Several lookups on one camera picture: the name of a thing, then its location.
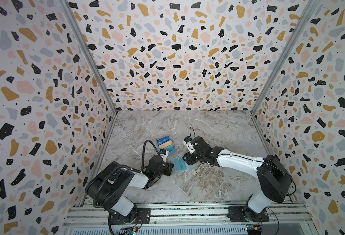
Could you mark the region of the green card holder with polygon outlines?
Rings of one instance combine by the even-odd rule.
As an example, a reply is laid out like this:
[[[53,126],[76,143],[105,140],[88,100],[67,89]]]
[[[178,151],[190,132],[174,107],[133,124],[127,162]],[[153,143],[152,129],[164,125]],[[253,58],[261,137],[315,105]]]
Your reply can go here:
[[[174,167],[172,169],[172,173],[173,174],[178,174],[178,173],[181,173],[181,172],[186,172],[186,171],[194,170],[194,169],[198,168],[198,164],[197,163],[195,163],[193,165],[188,165],[184,161],[183,157],[171,158],[171,163],[174,164]]]

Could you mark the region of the teal VIP credit card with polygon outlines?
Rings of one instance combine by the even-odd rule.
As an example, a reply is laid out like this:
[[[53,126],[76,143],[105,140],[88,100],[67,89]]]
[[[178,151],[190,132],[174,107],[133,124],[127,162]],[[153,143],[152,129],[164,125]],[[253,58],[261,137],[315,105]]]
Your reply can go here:
[[[176,154],[176,147],[175,145],[171,145],[164,149],[166,151],[166,156],[171,156]]]

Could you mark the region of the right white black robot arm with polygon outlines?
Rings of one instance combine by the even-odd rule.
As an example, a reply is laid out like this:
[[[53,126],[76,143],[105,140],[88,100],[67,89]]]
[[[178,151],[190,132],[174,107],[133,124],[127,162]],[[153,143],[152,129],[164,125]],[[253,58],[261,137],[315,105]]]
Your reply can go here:
[[[227,167],[253,176],[260,189],[243,206],[244,216],[258,216],[272,203],[282,203],[289,194],[292,176],[281,164],[278,157],[250,157],[232,152],[223,147],[211,147],[202,137],[186,137],[183,140],[188,152],[184,161],[193,165],[197,162],[210,166]]]

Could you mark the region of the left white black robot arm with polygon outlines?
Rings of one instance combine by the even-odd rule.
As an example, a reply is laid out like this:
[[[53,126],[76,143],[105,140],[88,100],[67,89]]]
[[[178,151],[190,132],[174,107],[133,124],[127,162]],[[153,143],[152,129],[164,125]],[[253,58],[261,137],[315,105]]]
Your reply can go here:
[[[146,190],[162,176],[171,176],[173,167],[173,163],[158,155],[153,156],[141,170],[112,162],[87,184],[85,193],[92,198],[93,207],[133,220],[137,206],[124,196],[125,190],[129,187]]]

